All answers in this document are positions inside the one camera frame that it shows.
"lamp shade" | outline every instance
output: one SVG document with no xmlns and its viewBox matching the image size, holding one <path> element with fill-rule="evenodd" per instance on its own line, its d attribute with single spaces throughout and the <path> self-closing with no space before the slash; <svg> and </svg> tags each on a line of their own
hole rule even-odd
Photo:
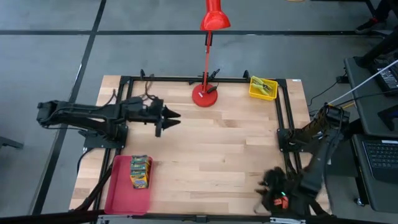
<svg viewBox="0 0 398 224">
<path fill-rule="evenodd" d="M 206 15 L 200 30 L 218 30 L 230 27 L 229 19 L 221 10 L 221 0 L 206 0 Z"/>
</svg>

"red lamp base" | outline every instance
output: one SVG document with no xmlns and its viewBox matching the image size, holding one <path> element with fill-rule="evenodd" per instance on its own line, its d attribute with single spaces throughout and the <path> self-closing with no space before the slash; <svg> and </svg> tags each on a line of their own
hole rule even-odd
<svg viewBox="0 0 398 224">
<path fill-rule="evenodd" d="M 213 87 L 210 84 L 207 84 L 206 90 Z M 192 91 L 192 100 L 193 102 L 201 107 L 208 107 L 216 103 L 217 101 L 217 90 L 213 90 L 211 93 L 202 92 L 202 85 L 199 84 L 194 87 Z"/>
</svg>

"chair wheel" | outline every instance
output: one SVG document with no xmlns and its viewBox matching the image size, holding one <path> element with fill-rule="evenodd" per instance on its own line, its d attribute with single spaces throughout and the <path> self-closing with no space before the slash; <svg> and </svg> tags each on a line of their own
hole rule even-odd
<svg viewBox="0 0 398 224">
<path fill-rule="evenodd" d="M 361 201 L 361 199 L 360 199 L 360 198 L 356 198 L 356 199 L 354 199 L 354 202 L 355 202 L 357 205 L 361 206 L 361 207 L 365 206 L 365 204 L 364 204 L 364 203 L 362 203 L 362 201 Z"/>
</svg>

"laptop keyboard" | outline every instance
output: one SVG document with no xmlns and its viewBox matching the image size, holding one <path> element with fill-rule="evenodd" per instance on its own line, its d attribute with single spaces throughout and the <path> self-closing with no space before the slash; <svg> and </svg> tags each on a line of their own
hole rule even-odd
<svg viewBox="0 0 398 224">
<path fill-rule="evenodd" d="M 398 169 L 398 144 L 366 141 L 364 146 L 371 167 Z"/>
</svg>

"white cable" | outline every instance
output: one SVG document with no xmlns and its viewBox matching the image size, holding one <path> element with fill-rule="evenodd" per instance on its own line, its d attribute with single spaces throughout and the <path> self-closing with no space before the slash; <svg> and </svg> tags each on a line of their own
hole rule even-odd
<svg viewBox="0 0 398 224">
<path fill-rule="evenodd" d="M 367 81 L 371 80 L 371 79 L 374 78 L 376 75 L 382 73 L 384 70 L 386 70 L 386 69 L 388 69 L 389 67 L 393 66 L 393 65 L 394 65 L 395 63 L 397 63 L 397 62 L 398 62 L 398 60 L 396 60 L 395 62 L 392 62 L 392 63 L 389 64 L 386 68 L 383 68 L 382 70 L 378 71 L 376 74 L 372 75 L 371 77 L 369 77 L 367 80 L 363 81 L 361 84 L 359 84 L 358 86 L 356 86 L 356 87 L 353 88 L 352 90 L 350 90 L 350 91 L 346 92 L 344 95 L 342 95 L 342 96 L 340 96 L 340 97 L 338 97 L 338 98 L 336 98 L 336 99 L 330 101 L 328 104 L 330 105 L 330 104 L 332 104 L 332 103 L 334 103 L 334 102 L 340 100 L 340 99 L 343 98 L 344 96 L 350 94 L 352 91 L 354 91 L 354 90 L 356 90 L 357 88 L 361 87 L 361 86 L 362 86 L 363 84 L 365 84 Z"/>
</svg>

